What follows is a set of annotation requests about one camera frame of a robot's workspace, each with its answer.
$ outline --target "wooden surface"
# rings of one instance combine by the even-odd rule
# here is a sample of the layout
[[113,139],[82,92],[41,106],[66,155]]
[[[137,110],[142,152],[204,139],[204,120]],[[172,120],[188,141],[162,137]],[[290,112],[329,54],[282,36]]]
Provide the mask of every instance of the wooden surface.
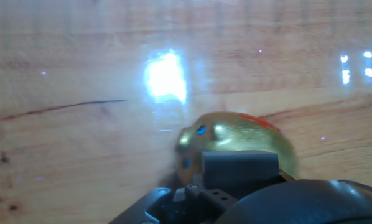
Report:
[[[211,111],[281,128],[301,178],[372,185],[366,51],[372,0],[0,0],[0,224],[109,222]],[[177,81],[149,74],[168,54]]]

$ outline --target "black mechanical part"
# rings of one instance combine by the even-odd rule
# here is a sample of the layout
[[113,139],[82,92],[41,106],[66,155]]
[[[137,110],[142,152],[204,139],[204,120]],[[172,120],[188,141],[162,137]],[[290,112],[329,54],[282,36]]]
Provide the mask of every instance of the black mechanical part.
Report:
[[370,186],[294,180],[268,152],[204,152],[202,158],[194,184],[175,193],[155,189],[109,224],[372,224]]
[[372,219],[372,192],[345,182],[300,180],[245,197],[216,224],[336,223]]
[[130,206],[125,212],[117,216],[113,221],[109,222],[109,224],[158,224],[160,221],[156,218],[153,211],[171,202],[172,197],[173,195],[170,189],[154,189]]

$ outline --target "dark crack line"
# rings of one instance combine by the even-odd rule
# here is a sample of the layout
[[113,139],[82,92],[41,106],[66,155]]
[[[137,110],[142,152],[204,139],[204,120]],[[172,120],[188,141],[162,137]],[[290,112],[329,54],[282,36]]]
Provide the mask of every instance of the dark crack line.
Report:
[[0,118],[0,121],[9,121],[9,120],[17,119],[17,118],[27,116],[27,115],[40,115],[40,114],[43,114],[43,113],[46,113],[46,112],[49,112],[49,111],[61,110],[61,109],[64,109],[64,108],[70,108],[70,107],[74,107],[74,106],[103,104],[103,103],[119,103],[119,102],[124,102],[124,101],[126,101],[126,100],[103,100],[103,101],[90,101],[90,102],[77,103],[77,104],[73,104],[73,105],[54,106],[54,107],[45,108],[45,109],[41,109],[41,110],[29,111],[27,113],[10,115],[10,116],[7,116],[5,118]]

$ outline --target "gold ladybug toy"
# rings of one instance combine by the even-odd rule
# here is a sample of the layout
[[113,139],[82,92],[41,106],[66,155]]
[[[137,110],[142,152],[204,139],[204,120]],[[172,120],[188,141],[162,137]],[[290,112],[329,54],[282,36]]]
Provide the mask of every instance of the gold ladybug toy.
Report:
[[291,142],[273,124],[243,113],[214,112],[183,128],[177,141],[177,175],[191,184],[201,172],[203,151],[262,150],[279,155],[279,166],[292,177],[298,173],[297,156]]

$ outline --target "wood grain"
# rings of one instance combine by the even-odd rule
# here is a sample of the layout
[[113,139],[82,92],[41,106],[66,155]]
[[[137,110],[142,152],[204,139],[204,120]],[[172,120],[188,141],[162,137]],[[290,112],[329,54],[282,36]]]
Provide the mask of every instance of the wood grain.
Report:
[[[170,49],[183,104],[146,87]],[[108,223],[212,111],[274,123],[302,178],[372,185],[366,51],[372,0],[0,0],[0,224]]]

